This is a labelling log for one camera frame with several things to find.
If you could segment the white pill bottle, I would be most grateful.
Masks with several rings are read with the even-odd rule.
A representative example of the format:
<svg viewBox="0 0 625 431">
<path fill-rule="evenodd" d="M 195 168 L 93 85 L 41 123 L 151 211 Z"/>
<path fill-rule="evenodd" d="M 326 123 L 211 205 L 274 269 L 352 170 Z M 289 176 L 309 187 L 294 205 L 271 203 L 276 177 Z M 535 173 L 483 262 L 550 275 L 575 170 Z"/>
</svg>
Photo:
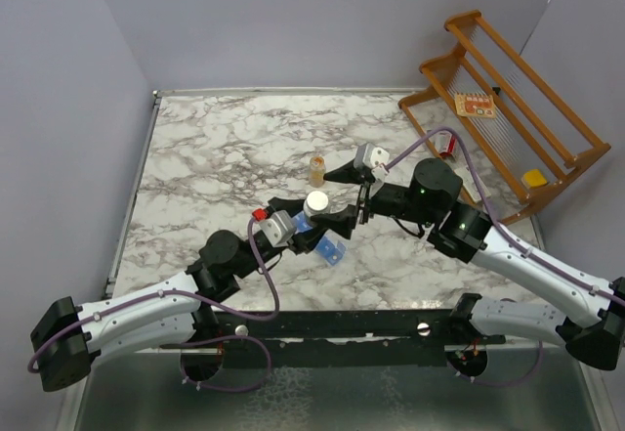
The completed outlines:
<svg viewBox="0 0 625 431">
<path fill-rule="evenodd" d="M 303 204 L 303 212 L 306 220 L 311 224 L 312 217 L 325 213 L 329 205 L 329 197 L 325 192 L 315 190 L 308 193 Z"/>
</svg>

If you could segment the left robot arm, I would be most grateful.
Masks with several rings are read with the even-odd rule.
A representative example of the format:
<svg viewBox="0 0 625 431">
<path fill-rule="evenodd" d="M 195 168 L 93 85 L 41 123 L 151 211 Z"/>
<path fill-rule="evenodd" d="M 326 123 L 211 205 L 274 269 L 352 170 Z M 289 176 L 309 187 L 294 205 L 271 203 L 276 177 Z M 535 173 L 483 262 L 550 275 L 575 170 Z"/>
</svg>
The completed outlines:
<svg viewBox="0 0 625 431">
<path fill-rule="evenodd" d="M 55 392 L 86 377 L 96 359 L 165 345 L 201 348 L 223 342 L 217 310 L 248 321 L 274 320 L 280 300 L 267 264 L 286 250 L 313 251 L 327 226 L 311 222 L 301 232 L 295 218 L 326 215 L 329 206 L 322 191 L 303 199 L 273 198 L 252 213 L 246 238 L 216 231 L 195 262 L 166 280 L 111 300 L 77 305 L 66 296 L 54 301 L 30 333 L 28 372 L 39 376 L 44 391 Z M 239 281 L 253 273 L 268 284 L 273 308 L 267 314 L 247 314 L 225 304 L 239 291 Z"/>
</svg>

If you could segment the blue weekly pill organizer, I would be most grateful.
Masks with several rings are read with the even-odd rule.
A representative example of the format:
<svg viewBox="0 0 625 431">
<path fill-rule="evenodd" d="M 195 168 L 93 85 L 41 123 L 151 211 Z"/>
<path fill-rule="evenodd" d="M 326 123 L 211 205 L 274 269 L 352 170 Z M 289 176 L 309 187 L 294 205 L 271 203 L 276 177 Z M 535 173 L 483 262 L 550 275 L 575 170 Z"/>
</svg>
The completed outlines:
<svg viewBox="0 0 625 431">
<path fill-rule="evenodd" d="M 292 221 L 296 226 L 297 234 L 310 233 L 313 230 L 303 211 L 296 214 Z M 336 266 L 344 259 L 347 247 L 338 236 L 328 231 L 316 244 L 313 251 L 329 266 Z"/>
</svg>

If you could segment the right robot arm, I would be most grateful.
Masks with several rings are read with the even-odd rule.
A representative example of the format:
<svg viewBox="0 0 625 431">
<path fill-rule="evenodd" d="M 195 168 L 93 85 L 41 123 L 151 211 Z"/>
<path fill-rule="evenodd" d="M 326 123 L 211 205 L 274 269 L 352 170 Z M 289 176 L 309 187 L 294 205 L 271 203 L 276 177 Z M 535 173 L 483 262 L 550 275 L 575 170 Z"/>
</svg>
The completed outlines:
<svg viewBox="0 0 625 431">
<path fill-rule="evenodd" d="M 488 214 L 458 198 L 463 181 L 442 160 L 414 167 L 409 186 L 370 184 L 373 171 L 351 163 L 330 179 L 360 185 L 356 205 L 329 213 L 329 198 L 310 193 L 304 212 L 314 226 L 348 238 L 368 215 L 430 226 L 427 241 L 449 258 L 497 273 L 533 292 L 542 303 L 514 303 L 465 294 L 448 321 L 450 336 L 470 344 L 504 335 L 562 346 L 575 360 L 614 370 L 624 346 L 624 281 L 608 281 L 566 265 L 515 236 Z"/>
</svg>

